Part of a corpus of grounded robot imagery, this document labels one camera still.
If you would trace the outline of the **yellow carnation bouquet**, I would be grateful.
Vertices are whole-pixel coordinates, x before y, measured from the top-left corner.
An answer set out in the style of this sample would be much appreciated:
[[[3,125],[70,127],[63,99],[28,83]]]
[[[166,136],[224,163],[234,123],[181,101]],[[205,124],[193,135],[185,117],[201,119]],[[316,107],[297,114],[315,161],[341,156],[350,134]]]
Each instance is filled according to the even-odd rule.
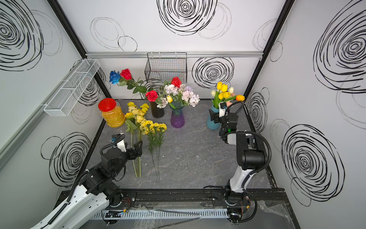
[[[199,102],[199,95],[193,92],[192,87],[184,84],[180,87],[173,84],[160,86],[156,100],[158,108],[170,106],[172,109],[181,109],[185,106],[195,107]]]

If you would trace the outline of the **blue rose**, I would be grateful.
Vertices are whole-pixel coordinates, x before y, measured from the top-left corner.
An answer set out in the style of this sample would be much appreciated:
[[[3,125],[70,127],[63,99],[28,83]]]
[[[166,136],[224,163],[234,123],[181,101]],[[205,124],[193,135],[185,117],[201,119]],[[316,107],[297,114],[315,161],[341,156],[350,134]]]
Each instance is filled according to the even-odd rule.
[[[109,82],[114,85],[119,84],[120,78],[121,78],[120,72],[111,71],[109,76]]]

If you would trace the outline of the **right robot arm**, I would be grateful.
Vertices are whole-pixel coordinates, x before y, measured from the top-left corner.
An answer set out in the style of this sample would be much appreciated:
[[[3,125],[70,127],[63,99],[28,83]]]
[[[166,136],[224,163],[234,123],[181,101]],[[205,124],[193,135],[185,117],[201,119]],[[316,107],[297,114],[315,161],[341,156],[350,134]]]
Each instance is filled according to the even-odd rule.
[[[236,146],[238,167],[234,176],[225,187],[225,202],[235,206],[248,199],[246,187],[251,178],[266,169],[272,159],[272,151],[268,141],[259,133],[237,130],[238,114],[210,112],[209,120],[220,124],[220,138],[229,145]]]

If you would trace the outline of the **teal ceramic vase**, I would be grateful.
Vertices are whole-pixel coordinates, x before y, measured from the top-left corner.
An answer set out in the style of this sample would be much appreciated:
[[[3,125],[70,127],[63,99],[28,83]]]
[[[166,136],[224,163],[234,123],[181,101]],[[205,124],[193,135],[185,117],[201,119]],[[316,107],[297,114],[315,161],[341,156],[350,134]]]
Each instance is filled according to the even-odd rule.
[[[207,127],[211,130],[217,130],[221,124],[218,121],[219,117],[219,109],[216,109],[214,106],[212,106],[209,110],[209,117],[207,119]]]

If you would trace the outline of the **yellow poppy stem large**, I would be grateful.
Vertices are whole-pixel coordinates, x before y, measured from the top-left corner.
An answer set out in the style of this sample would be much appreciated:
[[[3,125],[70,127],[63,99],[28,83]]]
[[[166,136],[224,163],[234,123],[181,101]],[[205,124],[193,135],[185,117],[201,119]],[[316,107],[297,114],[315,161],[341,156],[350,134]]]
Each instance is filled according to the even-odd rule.
[[[143,124],[146,122],[145,115],[147,111],[149,110],[149,105],[147,103],[140,106],[139,109],[137,109],[136,112],[136,122],[138,127],[138,140],[142,141],[143,135],[144,135],[144,127]]]

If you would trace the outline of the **yellow carnation stem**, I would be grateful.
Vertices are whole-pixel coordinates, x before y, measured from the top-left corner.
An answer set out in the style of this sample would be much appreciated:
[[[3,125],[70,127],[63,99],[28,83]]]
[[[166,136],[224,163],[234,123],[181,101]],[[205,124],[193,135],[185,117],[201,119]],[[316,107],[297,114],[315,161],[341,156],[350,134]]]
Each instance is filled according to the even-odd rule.
[[[160,141],[160,124],[154,123],[151,126],[151,134],[152,134],[152,154],[157,152],[159,141]]]
[[[151,127],[153,124],[154,124],[153,121],[147,120],[146,122],[144,122],[143,127],[146,127],[146,126]]]
[[[157,162],[158,162],[158,179],[160,180],[160,152],[161,152],[161,146],[164,141],[164,133],[167,130],[166,124],[160,124],[158,127],[158,145],[157,145]]]
[[[155,129],[154,129],[154,127],[150,128],[149,126],[146,126],[146,127],[144,127],[143,131],[144,131],[144,134],[147,136],[147,139],[148,139],[148,149],[150,151],[153,166],[154,166],[154,170],[155,170],[156,176],[158,178],[158,171],[157,171],[157,167],[156,167],[155,160],[154,160],[154,154],[156,152]]]

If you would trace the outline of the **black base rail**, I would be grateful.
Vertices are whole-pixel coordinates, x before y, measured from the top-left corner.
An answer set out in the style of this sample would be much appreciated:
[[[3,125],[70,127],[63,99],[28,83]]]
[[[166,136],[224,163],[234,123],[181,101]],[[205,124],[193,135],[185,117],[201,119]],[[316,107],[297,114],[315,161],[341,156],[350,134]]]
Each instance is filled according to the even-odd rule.
[[[248,189],[254,201],[282,201],[288,203],[287,194],[284,189]],[[248,205],[247,194],[227,195],[225,189],[204,188],[204,189],[122,189],[122,194],[127,196],[132,206],[145,203],[186,203],[197,202],[208,207],[239,208]]]

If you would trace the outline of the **yellow tulip bouquet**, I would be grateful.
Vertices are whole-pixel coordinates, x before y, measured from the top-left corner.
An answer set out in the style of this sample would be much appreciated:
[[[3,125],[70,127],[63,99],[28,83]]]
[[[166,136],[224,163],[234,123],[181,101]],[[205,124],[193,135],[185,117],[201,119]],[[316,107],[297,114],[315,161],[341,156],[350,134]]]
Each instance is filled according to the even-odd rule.
[[[243,95],[235,95],[234,88],[229,88],[228,85],[222,82],[216,84],[216,89],[211,92],[211,96],[213,97],[212,103],[215,109],[219,109],[221,103],[228,103],[232,100],[245,101]]]

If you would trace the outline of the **red rose top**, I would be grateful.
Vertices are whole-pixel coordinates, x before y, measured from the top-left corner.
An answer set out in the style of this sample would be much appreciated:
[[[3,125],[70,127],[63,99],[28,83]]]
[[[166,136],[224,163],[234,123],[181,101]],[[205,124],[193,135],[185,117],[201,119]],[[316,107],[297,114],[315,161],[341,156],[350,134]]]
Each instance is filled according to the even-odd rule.
[[[131,71],[129,69],[124,69],[120,72],[121,78],[120,78],[120,82],[119,85],[120,86],[127,86],[128,90],[132,90],[133,89],[133,93],[141,93],[144,94],[144,99],[147,99],[145,97],[145,94],[148,91],[154,90],[154,87],[147,87],[144,85],[145,81],[135,81],[132,77]],[[164,85],[159,85],[159,88],[156,92],[160,92],[164,89],[165,86],[170,86],[173,85],[175,87],[177,87],[178,89],[183,87],[182,82],[180,81],[180,79],[178,77],[174,77],[171,82],[165,82]]]

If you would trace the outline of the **red rose low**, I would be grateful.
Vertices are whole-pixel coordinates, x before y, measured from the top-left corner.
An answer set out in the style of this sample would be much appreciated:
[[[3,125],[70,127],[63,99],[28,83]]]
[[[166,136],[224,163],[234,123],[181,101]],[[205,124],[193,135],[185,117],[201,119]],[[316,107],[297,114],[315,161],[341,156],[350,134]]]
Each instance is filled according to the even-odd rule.
[[[146,94],[145,94],[145,97],[147,98],[147,100],[149,100],[150,102],[155,102],[157,104],[161,104],[162,103],[162,100],[161,98],[159,97],[159,94],[155,91],[155,90],[151,90],[151,91],[148,91]]]

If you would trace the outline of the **sunflower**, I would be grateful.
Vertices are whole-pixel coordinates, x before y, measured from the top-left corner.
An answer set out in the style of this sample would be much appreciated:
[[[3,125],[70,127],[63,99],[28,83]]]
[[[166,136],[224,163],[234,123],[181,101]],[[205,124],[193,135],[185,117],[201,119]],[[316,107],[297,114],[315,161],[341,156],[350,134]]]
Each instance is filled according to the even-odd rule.
[[[125,124],[127,126],[127,132],[134,133],[137,130],[136,117],[132,113],[125,114]]]

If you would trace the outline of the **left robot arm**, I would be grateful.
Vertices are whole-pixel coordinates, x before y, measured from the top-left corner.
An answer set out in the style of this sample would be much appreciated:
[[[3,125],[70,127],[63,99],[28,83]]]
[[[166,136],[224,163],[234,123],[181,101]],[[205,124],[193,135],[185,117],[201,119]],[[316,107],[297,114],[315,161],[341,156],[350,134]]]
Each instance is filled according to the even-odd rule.
[[[115,184],[115,178],[126,170],[126,163],[142,155],[143,143],[125,149],[123,141],[115,141],[101,148],[101,162],[84,171],[73,183],[68,197],[50,214],[34,226],[35,229],[78,229],[96,213],[107,207],[132,206],[132,198],[125,196]]]

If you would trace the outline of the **red lid plastic jar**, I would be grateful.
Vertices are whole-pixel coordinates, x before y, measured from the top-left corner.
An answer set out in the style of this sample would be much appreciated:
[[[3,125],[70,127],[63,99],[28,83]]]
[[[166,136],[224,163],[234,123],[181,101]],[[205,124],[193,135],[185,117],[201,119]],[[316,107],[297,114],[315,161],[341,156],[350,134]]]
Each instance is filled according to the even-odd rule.
[[[109,127],[120,127],[125,122],[125,116],[119,103],[112,98],[105,98],[99,102],[98,108],[102,113],[102,117]]]

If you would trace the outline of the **purple glass vase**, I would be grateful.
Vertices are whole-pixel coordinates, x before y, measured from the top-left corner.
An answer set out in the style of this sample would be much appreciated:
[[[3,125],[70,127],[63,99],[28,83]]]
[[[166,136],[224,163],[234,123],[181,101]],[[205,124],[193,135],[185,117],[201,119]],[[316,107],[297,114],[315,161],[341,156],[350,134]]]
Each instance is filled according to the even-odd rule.
[[[185,125],[183,108],[173,109],[171,113],[171,125],[174,128],[182,128]]]

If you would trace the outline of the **yellow rose stem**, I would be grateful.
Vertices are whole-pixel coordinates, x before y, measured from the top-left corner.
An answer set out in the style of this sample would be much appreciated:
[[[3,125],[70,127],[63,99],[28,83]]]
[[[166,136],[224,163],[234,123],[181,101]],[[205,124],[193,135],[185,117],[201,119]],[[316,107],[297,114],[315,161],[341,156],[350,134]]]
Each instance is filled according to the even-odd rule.
[[[140,108],[136,106],[129,106],[128,107],[128,119],[132,121],[138,128],[139,132],[143,135],[144,134],[144,127],[143,124],[146,122],[145,115],[149,110],[148,104],[143,104]]]

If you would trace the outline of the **black vase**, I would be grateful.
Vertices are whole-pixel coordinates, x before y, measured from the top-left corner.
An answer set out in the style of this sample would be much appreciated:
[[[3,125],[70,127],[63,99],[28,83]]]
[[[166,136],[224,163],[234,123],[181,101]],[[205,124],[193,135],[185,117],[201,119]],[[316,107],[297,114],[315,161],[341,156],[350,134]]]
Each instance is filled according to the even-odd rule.
[[[163,108],[159,108],[156,102],[150,102],[152,116],[154,118],[162,118],[165,115]]]

